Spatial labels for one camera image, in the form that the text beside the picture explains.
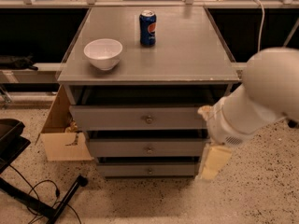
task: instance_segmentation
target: gray cabinet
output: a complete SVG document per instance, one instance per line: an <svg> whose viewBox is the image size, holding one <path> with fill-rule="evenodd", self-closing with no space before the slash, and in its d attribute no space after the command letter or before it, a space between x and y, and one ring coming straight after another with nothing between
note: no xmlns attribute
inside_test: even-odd
<svg viewBox="0 0 299 224"><path fill-rule="evenodd" d="M135 30L146 8L159 18L159 39L150 49L140 45ZM207 141L197 110L215 104L239 81L205 10L93 7L87 21L58 81L99 174L196 176ZM107 37L118 39L124 52L113 70L103 72L82 50Z"/></svg>

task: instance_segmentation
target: black chair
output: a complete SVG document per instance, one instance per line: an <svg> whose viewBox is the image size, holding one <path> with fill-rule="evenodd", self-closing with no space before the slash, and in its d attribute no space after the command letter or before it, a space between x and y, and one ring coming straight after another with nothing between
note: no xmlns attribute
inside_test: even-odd
<svg viewBox="0 0 299 224"><path fill-rule="evenodd" d="M16 119L0 119L0 174L30 145L29 140L21 137L24 127L24 124ZM13 187L3 178L0 178L0 190L40 215L47 217L47 223L52 224L64 211L78 187L85 187L87 183L87 179L79 175L56 208L48 206L28 193Z"/></svg>

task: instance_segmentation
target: open drawer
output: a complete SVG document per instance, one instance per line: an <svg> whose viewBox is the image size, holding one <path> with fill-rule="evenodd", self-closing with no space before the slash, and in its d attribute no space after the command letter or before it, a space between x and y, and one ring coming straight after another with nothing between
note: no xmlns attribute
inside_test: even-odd
<svg viewBox="0 0 299 224"><path fill-rule="evenodd" d="M197 110L196 106L70 106L78 128L84 131L205 128Z"/></svg>

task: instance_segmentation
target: cardboard box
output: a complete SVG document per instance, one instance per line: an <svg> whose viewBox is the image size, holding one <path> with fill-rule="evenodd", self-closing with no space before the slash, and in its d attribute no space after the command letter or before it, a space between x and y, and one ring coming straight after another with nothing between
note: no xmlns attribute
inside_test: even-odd
<svg viewBox="0 0 299 224"><path fill-rule="evenodd" d="M48 161L90 161L93 159L86 147L83 133L64 132L72 120L69 106L66 92L61 86L40 134Z"/></svg>

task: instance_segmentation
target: drawer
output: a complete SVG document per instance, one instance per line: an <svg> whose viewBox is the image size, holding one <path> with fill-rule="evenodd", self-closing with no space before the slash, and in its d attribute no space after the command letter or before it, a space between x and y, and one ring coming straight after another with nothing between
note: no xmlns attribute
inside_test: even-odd
<svg viewBox="0 0 299 224"><path fill-rule="evenodd" d="M73 119L83 131L203 129L206 122L197 110L194 106L70 106Z"/></svg>
<svg viewBox="0 0 299 224"><path fill-rule="evenodd" d="M192 158L179 161L105 159L99 161L97 169L100 175L104 177L196 176L198 175L199 162Z"/></svg>
<svg viewBox="0 0 299 224"><path fill-rule="evenodd" d="M102 131L87 146L94 157L202 156L206 131Z"/></svg>

